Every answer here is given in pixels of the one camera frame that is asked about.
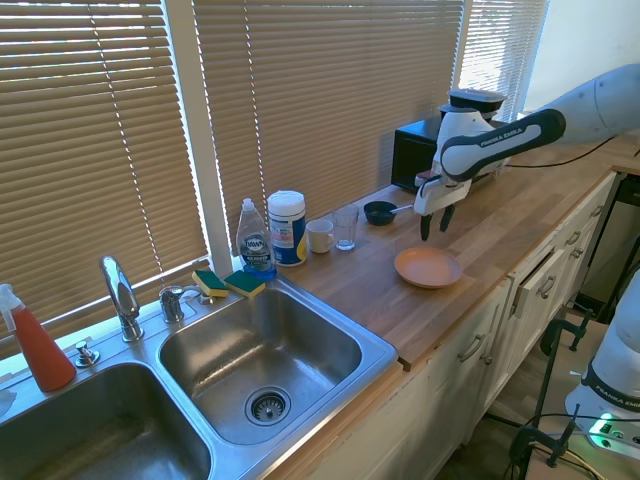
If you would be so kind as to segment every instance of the red soap bottle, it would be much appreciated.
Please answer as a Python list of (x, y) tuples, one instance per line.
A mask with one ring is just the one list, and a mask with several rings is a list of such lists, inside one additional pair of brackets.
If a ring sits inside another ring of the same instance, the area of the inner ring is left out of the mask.
[(35, 315), (13, 294), (11, 285), (0, 285), (0, 312), (9, 332), (20, 343), (33, 378), (43, 392), (64, 387), (76, 369), (60, 347), (40, 325)]

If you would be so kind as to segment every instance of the window blinds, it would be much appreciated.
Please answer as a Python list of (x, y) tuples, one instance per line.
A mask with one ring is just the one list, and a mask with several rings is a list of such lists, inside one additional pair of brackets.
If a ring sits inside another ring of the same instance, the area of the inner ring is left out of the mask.
[(135, 284), (207, 252), (160, 0), (2, 4), (0, 282), (60, 336), (115, 314), (65, 316), (107, 295), (102, 255)]
[(194, 3), (232, 238), (244, 197), (314, 217), (388, 185), (395, 128), (447, 101), (461, 1)]
[(526, 94), (546, 0), (470, 0), (459, 86), (507, 95), (498, 118), (515, 120)]

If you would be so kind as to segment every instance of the sponge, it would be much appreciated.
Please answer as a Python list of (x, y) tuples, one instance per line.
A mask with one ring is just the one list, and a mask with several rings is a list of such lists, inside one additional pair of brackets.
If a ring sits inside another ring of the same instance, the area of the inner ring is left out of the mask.
[(238, 292), (245, 297), (255, 297), (258, 293), (264, 290), (265, 285), (262, 280), (257, 279), (253, 275), (250, 275), (241, 270), (232, 273), (224, 279), (231, 290)]
[(216, 274), (209, 270), (194, 270), (191, 278), (207, 297), (226, 297), (229, 289), (220, 281)]

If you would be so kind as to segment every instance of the green light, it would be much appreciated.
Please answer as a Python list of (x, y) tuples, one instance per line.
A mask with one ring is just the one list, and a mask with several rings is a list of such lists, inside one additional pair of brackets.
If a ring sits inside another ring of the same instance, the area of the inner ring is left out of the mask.
[[(600, 415), (600, 420), (596, 421), (596, 423), (593, 424), (593, 427), (589, 429), (589, 433), (601, 433), (602, 428), (607, 424), (607, 420), (611, 420), (612, 418), (613, 415), (610, 413), (603, 413)], [(597, 435), (591, 435), (591, 440), (597, 445), (602, 445), (603, 442), (603, 438)]]

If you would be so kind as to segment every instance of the sink basin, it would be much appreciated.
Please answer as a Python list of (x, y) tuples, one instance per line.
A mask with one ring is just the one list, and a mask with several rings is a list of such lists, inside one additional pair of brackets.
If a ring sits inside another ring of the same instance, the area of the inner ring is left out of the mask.
[(206, 479), (209, 449), (147, 367), (102, 370), (2, 425), (1, 479)]
[(251, 445), (331, 392), (362, 350), (313, 305), (272, 288), (175, 333), (160, 361), (220, 436)]

